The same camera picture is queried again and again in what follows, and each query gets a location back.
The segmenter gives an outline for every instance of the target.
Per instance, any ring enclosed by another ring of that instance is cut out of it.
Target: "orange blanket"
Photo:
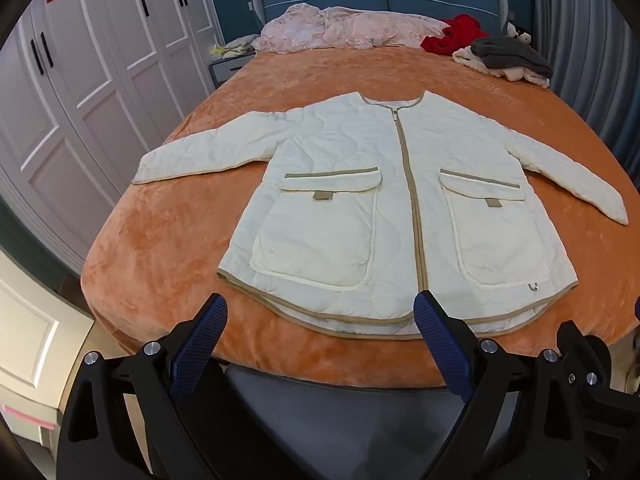
[[[616,159],[558,97],[407,48],[261,54],[203,102],[170,139],[219,126],[250,110],[301,107],[347,92],[377,100],[436,92],[569,155],[622,195],[621,226],[538,174],[530,182],[558,230],[580,284],[538,320],[498,339],[508,351],[556,346],[573,319],[611,344],[631,331],[640,295],[640,196]],[[420,340],[343,339],[285,320],[216,274],[266,165],[129,187],[87,257],[82,290],[130,351],[191,319],[212,291],[229,304],[216,354],[273,374],[353,386],[436,386],[442,379]]]

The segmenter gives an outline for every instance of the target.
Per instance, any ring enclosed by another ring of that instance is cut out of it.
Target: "gray folded blanket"
[[[542,77],[551,78],[554,70],[549,62],[528,44],[508,36],[490,36],[471,43],[476,54],[487,68],[512,68],[523,66]]]

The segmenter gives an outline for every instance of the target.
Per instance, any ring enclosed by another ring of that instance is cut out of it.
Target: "neckline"
[[[358,94],[358,96],[360,97],[360,99],[362,100],[362,102],[364,102],[364,104],[366,105],[372,105],[372,106],[380,106],[382,108],[386,108],[387,110],[402,110],[404,108],[412,108],[414,106],[417,106],[418,104],[420,104],[422,102],[422,100],[424,99],[424,96],[426,95],[427,91],[423,91],[422,95],[420,95],[420,97],[416,98],[416,99],[412,99],[413,103],[411,103],[410,105],[405,105],[405,106],[399,106],[397,108],[393,108],[392,106],[387,106],[385,104],[383,104],[382,102],[377,103],[377,102],[372,102],[370,99],[364,97],[364,95],[362,95],[362,92],[356,92]]]

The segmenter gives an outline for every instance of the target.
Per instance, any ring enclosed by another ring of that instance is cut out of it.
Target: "curtain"
[[[600,136],[640,189],[640,47],[611,0],[535,0],[534,41],[551,89]]]

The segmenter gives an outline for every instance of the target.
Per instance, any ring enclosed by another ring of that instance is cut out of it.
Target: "jacket pocket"
[[[549,278],[545,246],[519,184],[440,170],[460,269],[481,288]]]
[[[331,290],[369,278],[378,168],[287,174],[254,240],[257,272]]]

